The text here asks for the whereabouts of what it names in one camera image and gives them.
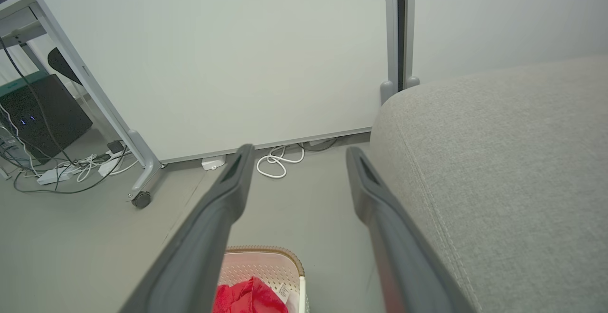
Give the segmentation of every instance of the red cloth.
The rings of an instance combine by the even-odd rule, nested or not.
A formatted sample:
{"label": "red cloth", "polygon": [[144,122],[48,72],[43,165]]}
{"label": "red cloth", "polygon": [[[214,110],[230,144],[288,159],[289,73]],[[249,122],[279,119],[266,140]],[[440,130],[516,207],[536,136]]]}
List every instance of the red cloth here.
{"label": "red cloth", "polygon": [[213,313],[288,313],[287,307],[264,281],[253,276],[232,287],[220,285]]}

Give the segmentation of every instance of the laundry basket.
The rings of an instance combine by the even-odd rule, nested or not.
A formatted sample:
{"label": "laundry basket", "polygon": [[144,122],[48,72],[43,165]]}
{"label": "laundry basket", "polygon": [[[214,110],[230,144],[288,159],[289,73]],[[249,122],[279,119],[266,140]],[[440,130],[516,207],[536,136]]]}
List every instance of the laundry basket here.
{"label": "laundry basket", "polygon": [[274,291],[284,283],[298,293],[297,312],[309,313],[306,280],[302,263],[285,248],[266,246],[229,247],[224,254],[218,285],[236,285],[252,276],[260,278]]}

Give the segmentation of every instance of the sofa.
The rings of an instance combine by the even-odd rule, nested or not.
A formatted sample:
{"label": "sofa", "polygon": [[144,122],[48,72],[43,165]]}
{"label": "sofa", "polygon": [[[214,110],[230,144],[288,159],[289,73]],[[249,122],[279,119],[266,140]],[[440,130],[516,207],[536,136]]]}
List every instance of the sofa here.
{"label": "sofa", "polygon": [[370,146],[476,311],[608,311],[608,56],[408,88]]}

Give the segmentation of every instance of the gray floor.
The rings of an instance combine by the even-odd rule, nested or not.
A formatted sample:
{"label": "gray floor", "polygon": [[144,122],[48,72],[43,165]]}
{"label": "gray floor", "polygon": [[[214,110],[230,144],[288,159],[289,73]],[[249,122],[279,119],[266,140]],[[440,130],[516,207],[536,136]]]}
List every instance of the gray floor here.
{"label": "gray floor", "polygon": [[[85,157],[104,152],[104,144],[92,129],[68,153]],[[230,233],[231,246],[295,252],[306,271],[312,312],[383,311],[369,235],[354,214],[345,168],[347,146],[365,150],[368,144],[368,134],[343,138],[287,165],[280,180],[254,172],[245,213]],[[298,153],[291,148],[287,157]],[[0,180],[0,311],[117,311],[219,170],[205,172],[199,161],[170,164],[154,201],[137,210],[126,193],[140,173],[136,166],[70,196],[22,194],[13,179]],[[78,185],[72,179],[59,189],[97,179],[95,174]],[[20,188],[39,188],[34,181],[20,179]]]}

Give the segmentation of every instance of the caster wheel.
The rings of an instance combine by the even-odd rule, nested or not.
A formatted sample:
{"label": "caster wheel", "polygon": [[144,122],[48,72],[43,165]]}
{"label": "caster wheel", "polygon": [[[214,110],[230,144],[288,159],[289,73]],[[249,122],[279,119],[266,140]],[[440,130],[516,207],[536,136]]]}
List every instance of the caster wheel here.
{"label": "caster wheel", "polygon": [[135,199],[131,200],[131,203],[138,209],[143,209],[144,207],[148,206],[151,201],[152,197],[150,196],[150,193],[139,192],[137,193],[137,196],[135,196]]}

